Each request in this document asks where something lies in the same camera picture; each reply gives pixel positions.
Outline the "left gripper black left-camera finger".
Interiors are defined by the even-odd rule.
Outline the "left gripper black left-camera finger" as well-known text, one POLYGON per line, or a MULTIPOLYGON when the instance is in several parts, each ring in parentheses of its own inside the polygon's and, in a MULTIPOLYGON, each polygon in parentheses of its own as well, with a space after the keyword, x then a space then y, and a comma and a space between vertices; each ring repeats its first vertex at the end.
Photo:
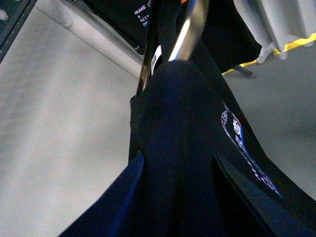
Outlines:
POLYGON ((230 237, 314 237, 316 201, 300 189, 274 164, 273 177, 280 195, 264 189, 245 170, 214 156, 217 195, 225 227, 230 237))

